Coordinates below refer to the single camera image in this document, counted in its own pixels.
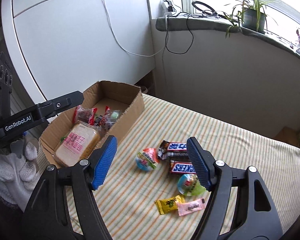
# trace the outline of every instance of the yellow candy wrapper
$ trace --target yellow candy wrapper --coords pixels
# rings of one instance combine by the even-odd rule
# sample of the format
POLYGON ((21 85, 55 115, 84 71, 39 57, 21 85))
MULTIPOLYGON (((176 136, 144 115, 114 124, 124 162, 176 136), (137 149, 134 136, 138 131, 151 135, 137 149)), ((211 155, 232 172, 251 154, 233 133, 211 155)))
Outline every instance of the yellow candy wrapper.
POLYGON ((177 195, 172 198, 158 199, 154 203, 157 206, 160 215, 166 214, 172 210, 177 210, 177 203, 184 203, 185 199, 183 196, 177 195))

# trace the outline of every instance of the pink candy wrapper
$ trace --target pink candy wrapper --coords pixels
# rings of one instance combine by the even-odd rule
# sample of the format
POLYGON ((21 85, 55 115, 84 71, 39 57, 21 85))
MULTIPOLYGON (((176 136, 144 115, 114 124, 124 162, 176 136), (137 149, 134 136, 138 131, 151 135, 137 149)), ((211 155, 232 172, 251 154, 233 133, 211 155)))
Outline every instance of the pink candy wrapper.
POLYGON ((177 207, 178 207, 178 215, 184 216, 205 209, 206 203, 204 201, 204 198, 199 198, 197 200, 188 203, 177 203, 177 207))

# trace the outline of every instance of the bread loaf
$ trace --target bread loaf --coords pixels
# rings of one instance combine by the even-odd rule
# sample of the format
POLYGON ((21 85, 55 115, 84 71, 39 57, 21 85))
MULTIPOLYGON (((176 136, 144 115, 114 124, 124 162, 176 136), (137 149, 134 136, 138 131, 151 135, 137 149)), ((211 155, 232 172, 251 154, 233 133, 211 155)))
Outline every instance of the bread loaf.
POLYGON ((65 166, 73 166, 79 160, 88 158, 100 139, 95 129, 79 122, 57 149, 57 159, 65 166))

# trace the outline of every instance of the snickers logo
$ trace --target snickers logo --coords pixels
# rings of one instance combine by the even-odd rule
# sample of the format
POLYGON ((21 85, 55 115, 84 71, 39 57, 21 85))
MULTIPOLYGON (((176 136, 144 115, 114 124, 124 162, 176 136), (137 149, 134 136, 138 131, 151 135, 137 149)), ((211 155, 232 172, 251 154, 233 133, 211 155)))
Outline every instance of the snickers logo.
POLYGON ((168 151, 177 150, 177 151, 186 151, 187 144, 186 143, 170 143, 168 147, 168 151))
POLYGON ((193 173, 195 174, 192 164, 175 163, 171 172, 173 173, 193 173))

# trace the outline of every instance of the candy wrapper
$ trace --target candy wrapper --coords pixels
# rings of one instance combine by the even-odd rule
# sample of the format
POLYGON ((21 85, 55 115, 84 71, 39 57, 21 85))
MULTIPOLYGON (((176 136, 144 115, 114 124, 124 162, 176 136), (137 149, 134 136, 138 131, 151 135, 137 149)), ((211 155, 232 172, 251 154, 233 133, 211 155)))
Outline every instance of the candy wrapper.
POLYGON ((177 203, 178 215, 184 216, 199 210, 206 208, 206 203, 204 198, 199 198, 197 200, 187 202, 187 203, 177 203))
POLYGON ((178 190, 185 196, 197 196, 206 191, 196 174, 184 174, 178 180, 178 190))
POLYGON ((120 110, 111 111, 109 106, 106 106, 105 114, 96 118, 94 126, 99 126, 101 132, 106 134, 115 124, 121 113, 120 110))
POLYGON ((172 174, 196 174, 191 162, 180 162, 170 160, 169 172, 172 174))
POLYGON ((157 150, 154 148, 147 148, 138 152, 136 157, 137 166, 143 171, 153 171, 158 165, 156 154, 157 150))
POLYGON ((82 121, 93 125, 97 110, 97 108, 84 108, 81 105, 77 106, 73 114, 72 122, 76 123, 78 121, 82 121))
POLYGON ((158 148, 158 158, 165 160, 167 157, 187 158, 187 144, 179 142, 162 141, 158 148))
POLYGON ((184 203, 185 199, 183 196, 177 195, 172 198, 158 199, 154 203, 157 206, 160 215, 166 214, 172 210, 177 210, 178 203, 184 203))

